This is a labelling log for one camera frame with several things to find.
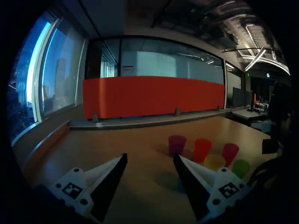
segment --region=green cup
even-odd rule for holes
[[[232,172],[240,179],[243,179],[246,174],[250,170],[250,164],[243,160],[243,159],[238,159],[235,161],[233,167],[232,167]]]

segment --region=window sill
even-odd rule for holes
[[[66,106],[60,110],[57,110],[57,111],[54,111],[50,114],[48,114],[42,121],[37,121],[35,122],[34,124],[32,124],[31,126],[29,126],[28,128],[26,128],[25,130],[23,130],[20,134],[18,134],[14,140],[12,140],[11,142],[11,147],[14,147],[15,144],[21,139],[23,138],[26,134],[28,134],[29,132],[31,132],[32,129],[34,129],[37,125],[41,124],[41,123],[44,123],[44,122],[47,122],[47,121],[50,121],[52,118],[56,117],[56,116],[59,116],[63,113],[66,113],[67,111],[69,110],[72,110],[78,106],[81,106],[81,104],[71,104],[69,106]]]

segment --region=table surface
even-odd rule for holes
[[[86,171],[127,153],[128,164],[104,223],[193,224],[194,213],[186,194],[177,191],[178,174],[168,156],[168,137],[173,134],[187,138],[182,155],[189,159],[198,138],[212,142],[210,154],[221,154],[225,143],[237,144],[235,159],[248,161],[250,173],[276,157],[262,155],[262,141],[270,136],[224,117],[147,128],[71,131],[41,160],[34,185],[48,186],[73,167]]]
[[[233,111],[232,114],[242,117],[244,119],[249,119],[252,117],[257,117],[257,116],[261,116],[263,114],[257,113],[255,111],[248,111],[247,109],[243,109],[243,110],[239,110],[239,111]]]

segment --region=purple cup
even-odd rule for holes
[[[173,135],[168,138],[169,155],[174,156],[175,153],[181,155],[185,147],[187,139],[181,135]]]

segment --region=red cup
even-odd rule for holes
[[[223,147],[222,156],[226,161],[225,167],[228,167],[239,152],[239,147],[233,143],[226,143]]]
[[[173,135],[168,138],[169,155],[174,156],[175,153],[181,155],[185,147],[187,139],[181,135]]]
[[[194,162],[204,162],[210,149],[212,147],[212,142],[207,139],[196,139],[194,143],[193,160]]]

